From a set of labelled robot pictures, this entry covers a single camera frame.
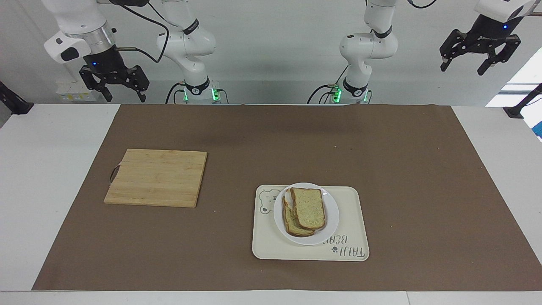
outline black cable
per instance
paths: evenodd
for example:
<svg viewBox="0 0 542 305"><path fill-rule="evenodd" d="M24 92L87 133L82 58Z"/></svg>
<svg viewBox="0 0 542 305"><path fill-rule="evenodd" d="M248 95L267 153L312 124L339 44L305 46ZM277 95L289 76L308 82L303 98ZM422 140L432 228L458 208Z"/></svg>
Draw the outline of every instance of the black cable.
<svg viewBox="0 0 542 305"><path fill-rule="evenodd" d="M318 100L318 104L321 104L322 103L322 98L324 98L324 96L327 94L327 97L329 98L330 97L330 94L329 92L325 92L324 94L322 94L322 96L320 97L320 100Z"/></svg>
<svg viewBox="0 0 542 305"><path fill-rule="evenodd" d="M228 105L230 104L230 100L228 99L228 93L226 92L226 90L224 89L217 89L216 90L217 92L224 92L224 95L226 95L226 103L228 103Z"/></svg>
<svg viewBox="0 0 542 305"><path fill-rule="evenodd" d="M156 15L158 15L158 17L160 17L163 21L167 22L166 18L164 18L164 16L162 16L162 15L154 8L154 6L152 6L152 3L149 2L149 6L150 6L151 9L156 13Z"/></svg>
<svg viewBox="0 0 542 305"><path fill-rule="evenodd" d="M433 2L427 4L427 5L424 5L424 6L418 6L416 4L414 4L414 2L412 0L407 0L408 3L410 3L410 5L412 5L413 7L417 8L417 9L426 9L428 7L430 7L431 5L435 4L435 2L437 2L437 0L433 0Z"/></svg>
<svg viewBox="0 0 542 305"><path fill-rule="evenodd" d="M314 90L311 94L311 96L308 98L308 101L307 101L307 105L311 103L311 99L312 97L320 90L322 90L323 88L327 88L327 85L321 85L320 87L316 88L316 90Z"/></svg>
<svg viewBox="0 0 542 305"><path fill-rule="evenodd" d="M128 8L127 6L123 5L123 4L119 4L120 7L122 7L123 9L131 12L132 14L140 17L140 18L143 18L151 23L154 23L156 25L159 25L161 27L163 27L165 30L166 30L166 40L164 41L164 47L162 48L162 52L160 53L160 56L158 57L158 59L154 59L151 55L149 55L147 52L143 51L143 50L140 50L138 48L134 48L134 47L131 47L131 48L117 48L117 51L119 52L122 52L122 51L138 51L140 53L143 53L145 55L147 55L152 61L156 62L156 63L159 63L160 60L162 60L162 57L164 57L164 52L166 52L166 46L167 46L167 42L169 40L169 29L167 28L167 26L161 24L160 22L158 21L155 21L153 19L150 19L146 16L143 16L142 14L132 10L131 8Z"/></svg>
<svg viewBox="0 0 542 305"><path fill-rule="evenodd" d="M180 89L180 90L177 90L173 93L173 103L174 104L177 104L177 101L175 100L175 96L177 95L178 92L183 92L184 93L184 90L183 89Z"/></svg>
<svg viewBox="0 0 542 305"><path fill-rule="evenodd" d="M173 89L175 89L175 87L177 87L177 86L184 86L184 83L183 82L176 82L173 86L171 86L170 91L167 93L166 105L167 105L167 102L169 101L169 97L171 96L171 92L173 92Z"/></svg>
<svg viewBox="0 0 542 305"><path fill-rule="evenodd" d="M340 74L340 76L337 79L337 81L335 82L335 84L337 84L337 85L339 84L340 78L343 77L343 75L344 75L344 73L346 72L347 69L348 69L348 65L346 66L346 68L344 68L343 72ZM333 93L333 89L331 89L328 93L331 95L331 93ZM327 96L326 101L324 102L324 104L327 104L327 100L330 98L330 95Z"/></svg>

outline sliced bread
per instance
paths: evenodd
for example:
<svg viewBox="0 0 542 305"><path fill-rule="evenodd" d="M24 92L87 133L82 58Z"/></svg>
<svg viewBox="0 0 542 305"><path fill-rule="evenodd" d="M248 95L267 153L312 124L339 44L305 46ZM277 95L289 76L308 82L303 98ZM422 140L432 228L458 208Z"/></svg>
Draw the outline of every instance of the sliced bread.
<svg viewBox="0 0 542 305"><path fill-rule="evenodd" d="M284 197L282 197L282 205L282 217L284 218L284 225L286 226L286 232L288 232L288 234L297 237L307 237L314 234L314 230L306 230L297 224L292 208L290 208L290 205L286 202Z"/></svg>
<svg viewBox="0 0 542 305"><path fill-rule="evenodd" d="M307 230L317 230L326 225L321 190L293 187L290 189L290 193L294 200L294 216L300 227Z"/></svg>

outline green indicator light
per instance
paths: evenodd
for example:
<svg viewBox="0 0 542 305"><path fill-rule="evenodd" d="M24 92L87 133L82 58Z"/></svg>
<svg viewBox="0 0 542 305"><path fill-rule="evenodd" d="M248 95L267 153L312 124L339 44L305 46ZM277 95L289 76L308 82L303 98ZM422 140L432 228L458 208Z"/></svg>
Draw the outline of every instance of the green indicator light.
<svg viewBox="0 0 542 305"><path fill-rule="evenodd" d="M342 89L337 88L335 95L333 96L333 102L336 104L340 103L340 96L343 95Z"/></svg>
<svg viewBox="0 0 542 305"><path fill-rule="evenodd" d="M212 92L212 99L214 101L218 101L220 99L220 94L216 92L214 88L211 88L211 92Z"/></svg>

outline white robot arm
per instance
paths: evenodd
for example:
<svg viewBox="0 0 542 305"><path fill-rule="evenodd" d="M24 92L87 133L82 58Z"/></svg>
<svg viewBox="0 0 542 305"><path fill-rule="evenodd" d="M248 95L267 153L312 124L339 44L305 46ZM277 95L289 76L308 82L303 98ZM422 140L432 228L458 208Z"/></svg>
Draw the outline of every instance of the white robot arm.
<svg viewBox="0 0 542 305"><path fill-rule="evenodd" d="M127 68L115 45L113 30L98 9L96 0L42 0L53 13L60 31L44 46L59 63L83 57L79 74L89 90L101 92L107 101L113 98L107 84L119 84L135 90L145 101L149 80L139 66ZM148 0L124 0L127 5L142 6Z"/></svg>
<svg viewBox="0 0 542 305"><path fill-rule="evenodd" d="M506 62L521 41L517 35L511 35L524 16L531 14L541 0L479 0L475 11L480 16L467 33L454 30L440 48L444 72L453 58L465 53L488 54L488 59L478 69L484 72L498 62ZM371 28L370 33L352 34L343 38L340 45L341 55L348 61L348 73L339 82L338 92L333 99L336 103L351 104L364 101L372 69L367 59L391 57L397 51L397 38L391 32L391 20L397 0L369 0L365 10L365 23ZM497 54L495 49L505 47Z"/></svg>
<svg viewBox="0 0 542 305"><path fill-rule="evenodd" d="M540 0L479 0L474 10L480 15L470 31L453 30L440 47L441 70L446 71L452 59L465 53L487 54L478 75L498 62L507 62L521 43L512 31L539 3ZM502 45L505 46L497 54L495 49Z"/></svg>
<svg viewBox="0 0 542 305"><path fill-rule="evenodd" d="M164 56L173 60L183 72L186 85L185 100L191 103L213 103L219 97L199 56L214 53L215 37L199 25L190 10L189 0L162 0L165 19L181 30L170 34ZM157 39L159 49L164 47L165 34Z"/></svg>
<svg viewBox="0 0 542 305"><path fill-rule="evenodd" d="M334 99L334 102L360 103L372 72L365 61L389 58L397 52L397 37L391 26L396 4L397 0L369 0L364 19L371 32L348 35L341 41L340 53L349 67L346 77L339 82L340 100Z"/></svg>

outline brown tabletop cover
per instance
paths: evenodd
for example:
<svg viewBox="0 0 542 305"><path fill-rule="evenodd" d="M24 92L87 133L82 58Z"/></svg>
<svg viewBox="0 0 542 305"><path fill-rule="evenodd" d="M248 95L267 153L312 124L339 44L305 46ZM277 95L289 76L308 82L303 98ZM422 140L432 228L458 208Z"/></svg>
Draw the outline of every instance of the brown tabletop cover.
<svg viewBox="0 0 542 305"><path fill-rule="evenodd" d="M127 148L207 151L197 207L104 204ZM359 192L368 260L254 257L256 188L295 182ZM122 105L34 289L542 290L542 266L450 107Z"/></svg>

